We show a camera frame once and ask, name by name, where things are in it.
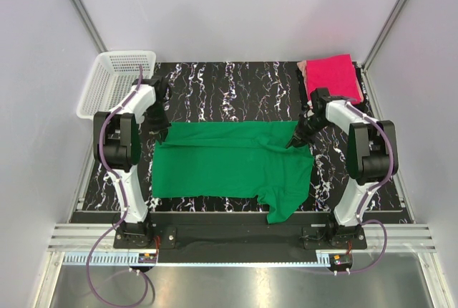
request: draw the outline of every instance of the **white wall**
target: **white wall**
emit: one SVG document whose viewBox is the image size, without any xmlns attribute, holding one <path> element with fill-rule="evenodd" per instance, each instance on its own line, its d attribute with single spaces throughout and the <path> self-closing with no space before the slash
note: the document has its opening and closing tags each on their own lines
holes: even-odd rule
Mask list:
<svg viewBox="0 0 458 308">
<path fill-rule="evenodd" d="M 456 303 L 457 26 L 457 0 L 410 0 L 369 69 L 382 114 L 396 124 L 415 216 L 430 225 Z"/>
<path fill-rule="evenodd" d="M 83 0 L 111 50 L 159 61 L 363 61 L 396 0 Z"/>
<path fill-rule="evenodd" d="M 0 307 L 24 308 L 89 146 L 75 110 L 97 53 L 69 0 L 0 0 L 0 15 Z"/>
</svg>

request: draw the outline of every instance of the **pink cloth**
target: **pink cloth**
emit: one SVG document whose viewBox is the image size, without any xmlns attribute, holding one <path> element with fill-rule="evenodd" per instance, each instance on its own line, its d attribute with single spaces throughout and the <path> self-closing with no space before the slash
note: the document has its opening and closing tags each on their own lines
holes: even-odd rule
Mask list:
<svg viewBox="0 0 458 308">
<path fill-rule="evenodd" d="M 302 71 L 308 100 L 310 94 L 320 87 L 327 87 L 331 95 L 354 98 L 352 104 L 364 100 L 349 54 L 301 61 L 298 68 Z"/>
</svg>

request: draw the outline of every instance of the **laundry basket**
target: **laundry basket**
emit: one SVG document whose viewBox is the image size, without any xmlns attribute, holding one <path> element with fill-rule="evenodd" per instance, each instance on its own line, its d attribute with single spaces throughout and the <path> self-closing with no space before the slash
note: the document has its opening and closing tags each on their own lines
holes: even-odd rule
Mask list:
<svg viewBox="0 0 458 308">
<path fill-rule="evenodd" d="M 149 51 L 103 52 L 92 65 L 79 100 L 79 118 L 92 119 L 97 111 L 108 111 L 129 93 L 143 67 L 143 78 L 152 77 L 156 54 Z"/>
</svg>

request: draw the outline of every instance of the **gray floor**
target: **gray floor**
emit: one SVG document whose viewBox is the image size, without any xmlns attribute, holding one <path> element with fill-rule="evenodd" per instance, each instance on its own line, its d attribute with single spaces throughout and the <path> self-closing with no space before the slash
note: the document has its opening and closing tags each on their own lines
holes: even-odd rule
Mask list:
<svg viewBox="0 0 458 308">
<path fill-rule="evenodd" d="M 358 268 L 371 258 L 357 254 L 355 261 Z M 129 273 L 104 283 L 123 269 L 91 268 L 99 293 L 114 304 L 131 304 L 144 290 L 143 280 Z M 433 307 L 419 261 L 413 254 L 387 254 L 365 274 L 334 277 L 306 271 L 157 267 L 148 275 L 155 285 L 154 307 Z M 52 307 L 106 307 L 88 291 L 84 267 L 63 266 Z M 151 306 L 149 293 L 139 307 Z"/>
</svg>

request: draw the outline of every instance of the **marble tabletop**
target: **marble tabletop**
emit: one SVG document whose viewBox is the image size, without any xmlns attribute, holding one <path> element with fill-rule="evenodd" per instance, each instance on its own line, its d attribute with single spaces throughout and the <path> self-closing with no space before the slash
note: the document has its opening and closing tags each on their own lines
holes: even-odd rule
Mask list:
<svg viewBox="0 0 458 308">
<path fill-rule="evenodd" d="M 172 97 L 165 109 L 170 121 L 297 120 L 301 111 L 295 62 L 196 62 L 157 63 L 155 74 L 167 77 Z M 364 112 L 371 106 L 363 82 Z M 226 197 L 154 198 L 151 184 L 155 144 L 149 126 L 141 126 L 142 159 L 138 173 L 142 193 L 151 211 L 267 211 L 255 198 Z M 315 164 L 308 197 L 299 211 L 330 211 L 340 201 L 349 175 L 345 169 L 346 135 L 336 126 L 317 134 L 311 152 Z M 84 198 L 83 211 L 118 211 L 114 187 L 105 170 L 95 163 Z M 394 184 L 390 181 L 374 195 L 372 211 L 400 211 Z"/>
</svg>

